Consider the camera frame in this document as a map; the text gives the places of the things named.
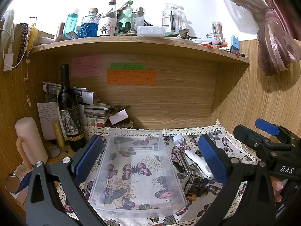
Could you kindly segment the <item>person's right hand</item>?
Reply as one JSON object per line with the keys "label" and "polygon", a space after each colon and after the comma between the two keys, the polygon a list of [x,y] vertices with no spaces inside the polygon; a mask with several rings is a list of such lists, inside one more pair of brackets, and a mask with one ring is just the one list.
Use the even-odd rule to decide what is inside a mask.
{"label": "person's right hand", "polygon": [[283,183],[278,178],[271,176],[271,183],[274,190],[274,198],[275,202],[278,203],[282,200],[282,196],[280,194],[281,190],[283,189]]}

